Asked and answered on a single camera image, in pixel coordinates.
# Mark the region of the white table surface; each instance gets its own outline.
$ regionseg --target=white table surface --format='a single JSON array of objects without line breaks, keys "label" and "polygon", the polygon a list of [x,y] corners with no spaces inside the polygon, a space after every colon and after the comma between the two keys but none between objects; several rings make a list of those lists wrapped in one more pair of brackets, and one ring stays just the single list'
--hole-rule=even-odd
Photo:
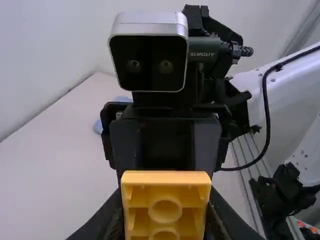
[{"label": "white table surface", "polygon": [[[113,193],[116,172],[92,129],[118,95],[131,94],[96,73],[0,143],[1,240],[64,240]],[[225,166],[234,166],[230,152]],[[218,172],[212,182],[250,224],[238,177]]]}]

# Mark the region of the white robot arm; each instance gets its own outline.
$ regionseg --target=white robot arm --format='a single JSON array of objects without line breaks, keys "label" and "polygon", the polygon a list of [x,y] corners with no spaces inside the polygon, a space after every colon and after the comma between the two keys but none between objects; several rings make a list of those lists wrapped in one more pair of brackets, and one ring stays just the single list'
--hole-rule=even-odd
[{"label": "white robot arm", "polygon": [[[268,126],[265,123],[265,98],[262,83],[264,76],[268,74],[266,91],[271,121],[271,145],[266,154],[268,155],[269,151],[277,153],[285,151],[278,154],[281,157],[276,161],[292,163],[299,170],[299,181],[304,187],[320,184],[320,50],[318,49],[320,49],[320,42],[263,67],[236,74],[230,80],[230,83],[240,92],[249,91],[252,95],[247,101],[250,126],[263,126],[262,131],[268,134],[265,130]],[[289,117],[301,114],[302,122],[299,123],[299,118],[295,117],[289,119],[290,122],[284,123],[288,119],[281,121],[279,119],[281,113]],[[305,123],[303,119],[308,119],[309,123]],[[287,126],[294,127],[301,126],[301,124],[304,124],[305,131],[300,136],[291,132],[294,130],[292,127],[287,128]],[[283,134],[285,131],[288,131],[287,137]],[[281,145],[288,145],[283,145],[285,141],[295,141],[298,146],[296,144],[295,150],[292,147],[281,149]]]}]

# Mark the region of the screw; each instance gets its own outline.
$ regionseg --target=screw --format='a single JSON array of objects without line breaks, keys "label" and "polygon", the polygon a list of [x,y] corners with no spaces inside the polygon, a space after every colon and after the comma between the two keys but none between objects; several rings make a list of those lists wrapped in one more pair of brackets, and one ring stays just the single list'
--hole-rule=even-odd
[{"label": "screw", "polygon": [[226,76],[223,80],[230,81],[231,79],[234,79],[234,77],[233,76]]},{"label": "screw", "polygon": [[115,114],[115,119],[116,120],[120,119],[121,116],[122,116],[122,113],[123,113],[122,111],[117,111],[116,114]]}]

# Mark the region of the black cable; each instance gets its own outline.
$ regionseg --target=black cable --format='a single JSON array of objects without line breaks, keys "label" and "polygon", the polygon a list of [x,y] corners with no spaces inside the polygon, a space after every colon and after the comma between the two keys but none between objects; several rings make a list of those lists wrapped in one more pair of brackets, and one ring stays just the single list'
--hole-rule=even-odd
[{"label": "black cable", "polygon": [[266,122],[266,137],[265,137],[265,143],[264,143],[263,149],[255,160],[253,160],[245,165],[242,165],[242,166],[230,167],[230,168],[223,168],[222,167],[220,169],[221,171],[232,172],[232,171],[240,171],[243,169],[247,169],[247,168],[255,165],[257,162],[259,162],[264,157],[264,155],[266,154],[266,152],[268,150],[268,147],[270,144],[270,139],[271,139],[271,120],[270,120],[269,101],[268,101],[268,93],[267,93],[267,77],[273,71],[280,71],[284,65],[291,63],[291,62],[293,62],[301,57],[304,57],[308,54],[311,54],[317,50],[320,50],[320,45],[316,46],[314,48],[311,48],[308,51],[301,52],[291,58],[288,58],[287,60],[270,67],[264,73],[264,75],[262,77],[262,95],[263,95],[263,105],[264,105],[265,122]]}]

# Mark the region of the black clamp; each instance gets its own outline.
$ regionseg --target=black clamp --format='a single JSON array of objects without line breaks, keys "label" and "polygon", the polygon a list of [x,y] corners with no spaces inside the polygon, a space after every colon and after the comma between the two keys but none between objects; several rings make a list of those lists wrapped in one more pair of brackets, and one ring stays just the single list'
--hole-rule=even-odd
[{"label": "black clamp", "polygon": [[239,44],[236,41],[230,42],[230,50],[231,50],[231,56],[232,56],[232,64],[238,64],[238,61],[241,57],[241,49],[239,47]]},{"label": "black clamp", "polygon": [[191,36],[197,36],[203,29],[205,29],[202,21],[202,11],[199,5],[186,4],[182,13],[187,18],[188,30]]}]

